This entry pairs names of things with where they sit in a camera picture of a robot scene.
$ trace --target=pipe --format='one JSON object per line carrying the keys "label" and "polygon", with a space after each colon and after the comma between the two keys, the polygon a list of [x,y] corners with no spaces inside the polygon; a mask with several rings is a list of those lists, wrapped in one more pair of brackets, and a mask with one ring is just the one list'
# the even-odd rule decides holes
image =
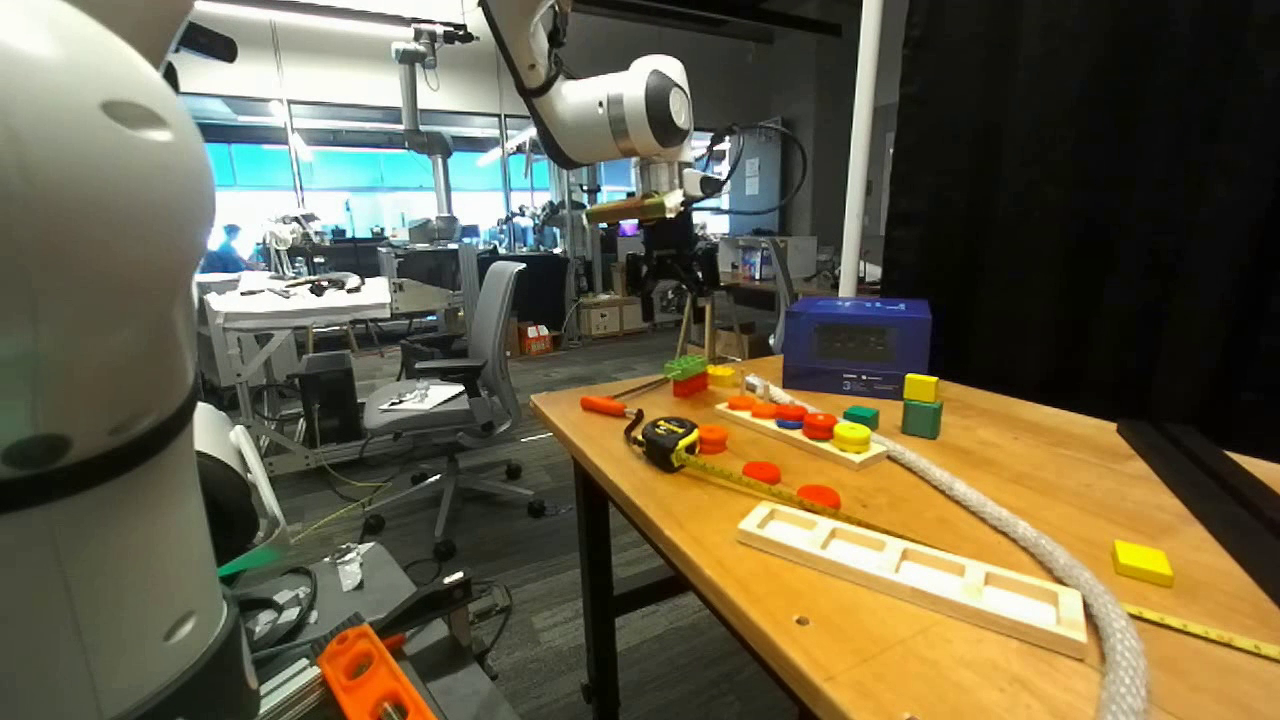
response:
{"label": "pipe", "polygon": [[865,252],[878,31],[885,31],[885,0],[865,0],[865,14],[857,27],[857,94],[850,94],[849,181],[845,181],[841,294],[857,294],[857,264]]}

